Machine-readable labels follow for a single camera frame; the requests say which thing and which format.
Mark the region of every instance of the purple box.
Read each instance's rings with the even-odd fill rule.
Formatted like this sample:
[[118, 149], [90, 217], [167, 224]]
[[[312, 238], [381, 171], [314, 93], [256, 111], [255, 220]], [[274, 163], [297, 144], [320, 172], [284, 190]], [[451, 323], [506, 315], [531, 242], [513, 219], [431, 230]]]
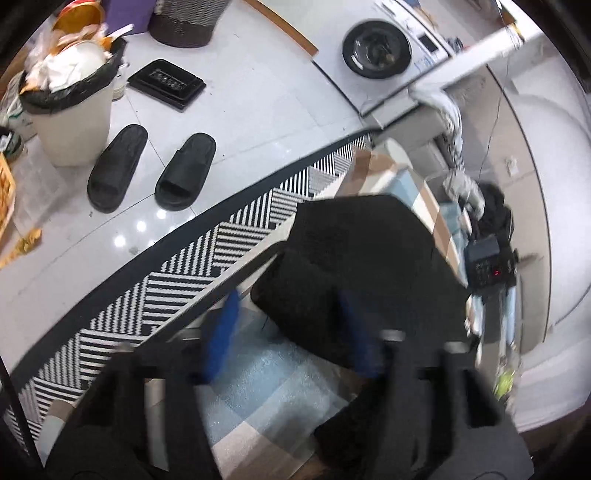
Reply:
[[133, 23], [131, 34], [148, 30], [150, 17], [154, 12], [157, 0], [103, 0], [101, 6], [105, 9], [106, 23], [109, 33]]

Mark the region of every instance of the slide sandal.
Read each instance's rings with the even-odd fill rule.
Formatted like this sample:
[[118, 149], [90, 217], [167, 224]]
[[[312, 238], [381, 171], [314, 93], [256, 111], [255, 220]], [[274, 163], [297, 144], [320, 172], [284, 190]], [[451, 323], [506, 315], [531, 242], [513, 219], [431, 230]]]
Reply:
[[189, 137], [156, 183], [155, 198], [165, 210], [183, 210], [197, 199], [216, 152], [216, 141], [207, 134]]
[[105, 148], [88, 178], [88, 199], [103, 213], [117, 210], [138, 166], [148, 141], [141, 125], [128, 125]]

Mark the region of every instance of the wooden strip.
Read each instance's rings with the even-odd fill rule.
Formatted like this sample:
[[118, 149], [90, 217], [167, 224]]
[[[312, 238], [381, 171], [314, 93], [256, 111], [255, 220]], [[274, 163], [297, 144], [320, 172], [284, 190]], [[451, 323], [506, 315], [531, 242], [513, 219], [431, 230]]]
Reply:
[[246, 2], [248, 5], [253, 7], [255, 10], [262, 13], [265, 17], [271, 20], [275, 25], [277, 25], [280, 29], [282, 29], [286, 34], [288, 34], [292, 40], [294, 40], [300, 47], [302, 47], [310, 56], [316, 55], [318, 52], [318, 48], [316, 48], [310, 40], [305, 38], [300, 32], [298, 32], [294, 27], [292, 27], [289, 23], [287, 23], [283, 18], [277, 15], [273, 10], [271, 10], [266, 5], [263, 5], [258, 0], [242, 0]]

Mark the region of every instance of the gray wicker basket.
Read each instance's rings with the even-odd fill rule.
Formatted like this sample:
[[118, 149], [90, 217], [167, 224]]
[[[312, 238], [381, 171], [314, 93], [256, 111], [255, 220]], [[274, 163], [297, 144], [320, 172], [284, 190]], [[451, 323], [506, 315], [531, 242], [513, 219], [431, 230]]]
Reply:
[[173, 47], [207, 45], [230, 0], [158, 0], [148, 31]]

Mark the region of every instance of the washing machine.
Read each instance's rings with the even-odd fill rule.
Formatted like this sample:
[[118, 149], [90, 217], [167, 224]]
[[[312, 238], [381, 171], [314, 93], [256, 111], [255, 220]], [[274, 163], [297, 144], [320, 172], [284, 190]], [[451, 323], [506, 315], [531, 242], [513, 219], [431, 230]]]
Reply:
[[404, 1], [345, 0], [315, 41], [314, 63], [361, 116], [454, 55]]

